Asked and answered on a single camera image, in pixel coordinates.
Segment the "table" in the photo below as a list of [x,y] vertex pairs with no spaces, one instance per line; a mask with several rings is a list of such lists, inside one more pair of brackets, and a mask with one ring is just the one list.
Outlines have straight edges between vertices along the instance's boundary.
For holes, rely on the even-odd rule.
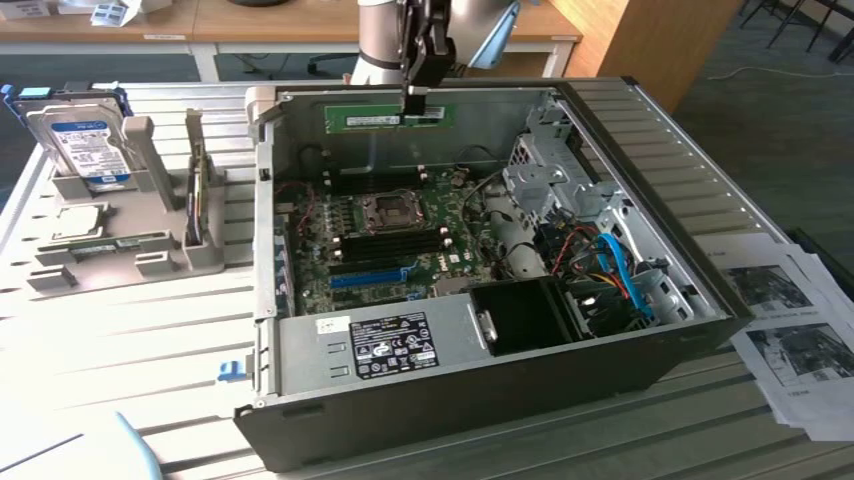
[[[357,53],[357,22],[355,0],[290,0],[266,8],[174,0],[121,28],[92,27],[85,15],[0,22],[0,54],[188,54],[201,81],[217,82],[217,54]],[[561,77],[579,39],[548,2],[525,2],[505,51],[547,54],[541,74]]]
[[[156,124],[156,148],[169,170],[182,168],[188,155],[184,109],[208,111],[208,150],[226,175],[226,269],[208,277],[60,297],[42,302],[54,315],[5,318],[0,364],[25,367],[2,370],[0,376],[20,373],[2,381],[4,391],[29,386],[33,402],[66,408],[69,415],[118,410],[173,480],[851,478],[854,447],[810,443],[800,430],[774,422],[752,376],[727,348],[679,365],[644,392],[281,477],[264,471],[230,419],[218,416],[245,398],[238,395],[248,382],[213,382],[218,361],[238,357],[254,338],[254,172],[242,112],[250,85],[124,85],[134,112]],[[693,235],[764,231],[783,238],[639,88],[620,79],[572,80],[572,86]],[[5,268],[38,221],[32,217],[54,194],[48,173],[37,148],[0,216],[0,231],[10,239],[0,246]],[[20,287],[4,272],[0,310]],[[40,373],[36,360],[54,355],[66,361]]]

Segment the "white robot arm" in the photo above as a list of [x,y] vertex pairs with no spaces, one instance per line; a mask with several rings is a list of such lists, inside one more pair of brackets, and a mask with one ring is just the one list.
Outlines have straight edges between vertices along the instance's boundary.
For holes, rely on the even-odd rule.
[[403,114],[453,63],[492,68],[519,16],[519,0],[359,0],[359,61],[349,83],[401,85]]

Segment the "white slatted table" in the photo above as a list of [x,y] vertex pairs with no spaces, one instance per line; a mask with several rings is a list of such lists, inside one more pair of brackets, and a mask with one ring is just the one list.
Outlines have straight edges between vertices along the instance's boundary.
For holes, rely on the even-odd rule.
[[[572,84],[692,234],[779,234],[641,92],[616,79]],[[162,471],[181,480],[274,478],[230,420],[217,416],[237,404],[248,383],[213,384],[218,361],[234,358],[253,340],[248,86],[124,86],[134,112],[154,121],[170,170],[182,168],[189,154],[184,110],[204,110],[208,149],[228,178],[225,271],[53,299],[46,303],[56,315],[0,321],[0,365],[9,377],[0,376],[2,388],[32,392],[44,406],[70,415],[122,412]],[[14,269],[9,263],[28,228],[42,220],[33,218],[48,204],[41,195],[53,194],[44,164],[36,149],[0,218],[8,233],[0,238],[9,239],[5,271]],[[0,306],[12,305],[14,289],[25,288],[16,278],[0,277]],[[810,443],[799,429],[776,425],[736,354],[720,350],[683,363],[645,392],[281,478],[776,480],[854,478],[851,472],[854,447]]]

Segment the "white cable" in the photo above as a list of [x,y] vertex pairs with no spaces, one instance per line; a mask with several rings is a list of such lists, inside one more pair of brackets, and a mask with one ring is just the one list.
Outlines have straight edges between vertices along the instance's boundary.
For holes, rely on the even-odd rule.
[[780,75],[788,75],[791,77],[803,77],[803,78],[830,78],[830,77],[854,77],[854,73],[840,73],[832,72],[820,75],[810,74],[810,73],[796,73],[796,72],[786,72],[784,70],[776,70],[774,68],[760,68],[760,67],[741,67],[735,69],[732,72],[725,75],[720,75],[716,77],[707,77],[705,80],[725,80],[732,78],[735,75],[741,73],[744,70],[762,70],[763,72],[779,73]]

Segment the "blue pcie slot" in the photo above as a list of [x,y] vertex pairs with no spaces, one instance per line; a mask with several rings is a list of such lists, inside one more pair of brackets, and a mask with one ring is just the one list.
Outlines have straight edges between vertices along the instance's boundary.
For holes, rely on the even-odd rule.
[[377,285],[380,283],[405,282],[405,271],[396,269],[385,272],[371,272],[347,277],[335,277],[329,279],[331,288],[363,287],[365,285]]

